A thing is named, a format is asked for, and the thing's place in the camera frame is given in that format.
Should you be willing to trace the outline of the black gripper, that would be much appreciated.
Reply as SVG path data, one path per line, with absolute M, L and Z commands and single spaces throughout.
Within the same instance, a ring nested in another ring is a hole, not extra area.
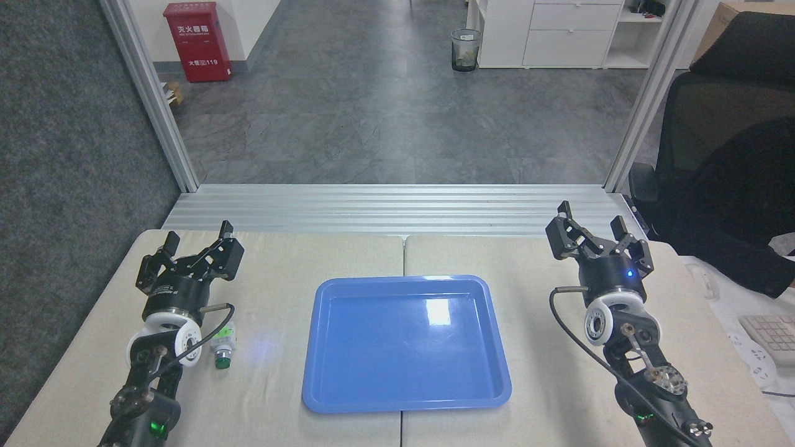
M 610 254 L 615 256 L 608 256 L 607 240 L 594 237 L 576 223 L 568 201 L 557 207 L 557 215 L 545 227 L 545 233 L 556 260 L 578 260 L 580 286 L 588 287 L 584 293 L 585 305 L 618 289 L 636 292 L 645 302 L 647 292 L 642 280 L 654 270 L 648 242 L 637 240 L 621 215 L 610 226 L 616 241 Z
M 185 317 L 202 317 L 199 309 L 209 302 L 211 281 L 222 278 L 230 282 L 239 270 L 245 249 L 233 237 L 233 232 L 232 223 L 229 220 L 222 221 L 215 243 L 198 255 L 187 257 L 187 276 L 167 271 L 158 278 L 161 267 L 168 270 L 176 266 L 173 255 L 181 238 L 174 231 L 168 232 L 164 244 L 155 254 L 142 258 L 137 275 L 136 287 L 147 295 L 144 316 L 149 317 L 156 312 L 174 312 Z

